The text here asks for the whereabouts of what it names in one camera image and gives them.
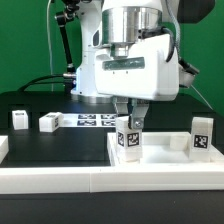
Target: white tray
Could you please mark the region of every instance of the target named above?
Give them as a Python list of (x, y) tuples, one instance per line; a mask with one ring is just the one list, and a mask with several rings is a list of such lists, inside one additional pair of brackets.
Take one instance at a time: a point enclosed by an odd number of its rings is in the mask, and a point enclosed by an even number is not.
[[(172, 150), (170, 148), (170, 139), (172, 135), (181, 135), (188, 138), (188, 146), (185, 150)], [(223, 163), (224, 155), (214, 146), (209, 149), (209, 163), (204, 161), (195, 161), (189, 158), (191, 135), (188, 132), (150, 132), (142, 133), (142, 151), (143, 157), (137, 162), (125, 162), (119, 159), (116, 152), (116, 134), (108, 134), (108, 153), (112, 166), (124, 165), (147, 165), (147, 164), (207, 164)]]

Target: metal cylinder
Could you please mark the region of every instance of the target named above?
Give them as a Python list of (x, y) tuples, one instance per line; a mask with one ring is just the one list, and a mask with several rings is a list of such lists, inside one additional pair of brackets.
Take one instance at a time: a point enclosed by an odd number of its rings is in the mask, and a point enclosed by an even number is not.
[(138, 41), (138, 31), (154, 29), (162, 13), (145, 7), (120, 7), (103, 12), (103, 44), (124, 46)]

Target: green backdrop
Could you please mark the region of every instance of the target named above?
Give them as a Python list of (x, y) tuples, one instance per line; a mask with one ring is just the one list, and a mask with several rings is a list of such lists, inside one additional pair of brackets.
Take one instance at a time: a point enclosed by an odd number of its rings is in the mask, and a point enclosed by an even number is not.
[[(1, 0), (0, 7), (0, 93), (17, 90), (28, 81), (50, 74), (46, 14), (48, 0)], [(218, 113), (224, 115), (224, 1), (198, 24), (181, 25), (181, 55), (200, 69), (194, 86)], [(60, 0), (50, 8), (54, 73), (66, 70), (59, 29), (54, 20), (63, 10)], [(78, 20), (67, 25), (74, 64), (81, 63), (81, 31)], [(30, 90), (51, 90), (33, 86)], [(62, 85), (55, 85), (62, 90)], [(200, 99), (192, 89), (181, 90)]]

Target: black table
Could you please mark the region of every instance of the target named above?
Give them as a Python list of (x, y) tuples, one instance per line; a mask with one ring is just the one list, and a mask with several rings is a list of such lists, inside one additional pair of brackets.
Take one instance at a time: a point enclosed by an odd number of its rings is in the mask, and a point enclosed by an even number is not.
[[(21, 109), (28, 112), (30, 127), (14, 131), (11, 111)], [(54, 133), (40, 133), (39, 118), (57, 111), (114, 113), (110, 104), (78, 103), (62, 92), (3, 93), (0, 95), (0, 135), (9, 136), (10, 151), (2, 168), (110, 165), (106, 136), (115, 129), (60, 128)], [(178, 95), (173, 102), (152, 102), (144, 131), (190, 132), (195, 116), (214, 118), (212, 144), (224, 152), (224, 118), (188, 95)], [(210, 224), (223, 223), (223, 204), (223, 191), (0, 195), (0, 215), (1, 222), (7, 224)]]

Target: white cube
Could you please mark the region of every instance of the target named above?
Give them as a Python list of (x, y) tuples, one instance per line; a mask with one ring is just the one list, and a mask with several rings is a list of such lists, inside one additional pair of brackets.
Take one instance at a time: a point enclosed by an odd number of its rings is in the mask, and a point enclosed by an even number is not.
[(8, 136), (0, 136), (0, 163), (9, 151)]
[(28, 129), (28, 116), (25, 110), (12, 111), (12, 123), (15, 130)]
[(189, 157), (192, 160), (210, 161), (213, 118), (194, 117), (191, 128), (191, 147)]
[(51, 112), (39, 119), (40, 132), (54, 132), (63, 121), (63, 114)]
[(142, 157), (142, 130), (129, 129), (128, 118), (116, 118), (117, 156), (123, 161), (136, 161)]

